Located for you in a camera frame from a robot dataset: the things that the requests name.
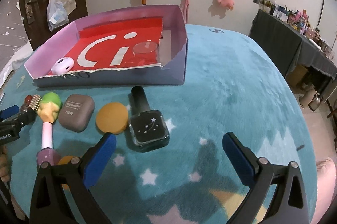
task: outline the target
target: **blue fluffy rug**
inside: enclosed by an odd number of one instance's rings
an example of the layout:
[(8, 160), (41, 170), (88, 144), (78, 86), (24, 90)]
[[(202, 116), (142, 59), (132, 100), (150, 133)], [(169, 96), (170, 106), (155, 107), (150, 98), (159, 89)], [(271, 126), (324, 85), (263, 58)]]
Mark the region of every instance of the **blue fluffy rug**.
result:
[[(187, 25), (187, 31), (185, 84), (144, 88), (151, 108), (163, 113), (170, 143), (138, 153), (132, 150), (128, 131), (118, 135), (115, 154), (90, 189), (98, 204), (116, 224), (226, 223), (248, 190), (222, 150), (223, 134), (232, 131), (257, 157), (275, 164), (299, 163), (311, 219), (316, 204), (315, 157), (302, 112), (285, 80), (250, 38), (196, 25)], [(36, 89), (21, 67), (5, 89), (2, 108), (21, 105), (28, 94), (48, 91), (58, 93), (63, 102), (74, 93), (92, 96), (96, 109), (84, 132), (54, 125), (54, 147), (60, 154), (82, 156), (101, 138), (95, 127), (98, 110), (114, 101), (129, 105), (130, 90), (131, 86)], [(28, 215), (41, 126), (37, 118), (8, 145), (11, 190)], [(272, 191), (257, 222), (271, 197)], [(78, 212), (75, 216), (83, 222)]]

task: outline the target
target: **round sponge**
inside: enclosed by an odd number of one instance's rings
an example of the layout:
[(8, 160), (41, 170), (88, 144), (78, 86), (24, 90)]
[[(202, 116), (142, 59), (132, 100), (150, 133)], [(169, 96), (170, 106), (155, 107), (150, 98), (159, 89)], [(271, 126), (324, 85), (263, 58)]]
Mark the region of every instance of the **round sponge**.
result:
[(104, 133), (109, 132), (118, 135), (125, 130), (128, 118), (128, 110), (123, 104), (111, 102), (98, 111), (96, 125)]

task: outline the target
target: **blue gripper pad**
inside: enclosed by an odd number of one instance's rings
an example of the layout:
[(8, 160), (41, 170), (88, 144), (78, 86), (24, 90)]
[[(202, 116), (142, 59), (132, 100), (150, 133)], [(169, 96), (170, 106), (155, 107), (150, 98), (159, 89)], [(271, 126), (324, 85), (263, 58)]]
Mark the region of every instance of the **blue gripper pad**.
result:
[(223, 139), (222, 139), (223, 150), (225, 151), (226, 155), (228, 156), (230, 162), (232, 163), (232, 165), (233, 165), (236, 173), (238, 174), (242, 184), (251, 188), (255, 184), (254, 168), (250, 164), (250, 162), (247, 160), (247, 158), (245, 157), (241, 148), (238, 147), (238, 145), (235, 143), (233, 138), (230, 136), (230, 134), (233, 134), (233, 133), (227, 133), (223, 136)]
[(93, 149), (97, 149), (84, 168), (83, 184), (88, 189), (99, 180), (111, 155), (116, 150), (117, 139), (114, 134), (105, 133)]
[(17, 105), (13, 105), (5, 110), (0, 111), (0, 120), (8, 119), (17, 113), (19, 113), (19, 107)]

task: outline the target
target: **white star pattern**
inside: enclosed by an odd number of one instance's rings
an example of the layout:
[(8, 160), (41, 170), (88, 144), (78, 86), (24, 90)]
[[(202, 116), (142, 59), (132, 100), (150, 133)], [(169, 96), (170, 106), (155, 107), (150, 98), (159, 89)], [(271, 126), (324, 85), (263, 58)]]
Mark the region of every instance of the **white star pattern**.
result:
[(147, 215), (147, 217), (152, 224), (198, 224), (198, 222), (182, 219), (176, 205), (173, 205), (172, 208), (163, 216)]
[(206, 145), (207, 144), (207, 139), (204, 139), (204, 138), (201, 137), (200, 141), (199, 141), (199, 144), (202, 145), (202, 146)]
[(191, 182), (200, 182), (200, 179), (202, 178), (201, 175), (199, 175), (197, 172), (194, 172), (193, 174), (188, 175), (189, 181)]
[(166, 127), (169, 132), (171, 132), (176, 126), (172, 123), (172, 119), (165, 121)]
[(118, 167), (118, 166), (120, 166), (120, 165), (124, 165), (124, 157), (121, 156), (120, 154), (118, 154), (118, 155), (114, 158), (113, 162), (114, 162), (114, 165), (115, 165), (116, 167)]
[(151, 173), (150, 168), (147, 168), (145, 173), (140, 175), (140, 177), (143, 179), (143, 186), (147, 184), (155, 185), (157, 176), (157, 174)]

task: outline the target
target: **screw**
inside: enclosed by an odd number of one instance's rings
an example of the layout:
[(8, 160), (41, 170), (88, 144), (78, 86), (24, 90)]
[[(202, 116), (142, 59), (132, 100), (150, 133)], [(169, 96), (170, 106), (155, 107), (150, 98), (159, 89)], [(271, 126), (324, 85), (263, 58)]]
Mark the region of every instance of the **screw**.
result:
[(268, 163), (268, 159), (266, 158), (259, 158), (258, 161), (260, 161), (260, 163), (263, 165), (266, 165)]
[(293, 167), (293, 168), (298, 168), (298, 164), (297, 164), (297, 162), (295, 162), (295, 161), (292, 161), (291, 163), (290, 163), (290, 165)]
[(45, 169), (45, 168), (48, 167), (48, 165), (49, 165), (48, 162), (43, 162), (43, 163), (41, 164), (41, 168), (42, 168), (42, 169)]
[(74, 157), (74, 158), (72, 158), (72, 159), (70, 160), (70, 162), (71, 162), (72, 164), (77, 164), (77, 163), (80, 162), (80, 158), (79, 158), (79, 157)]

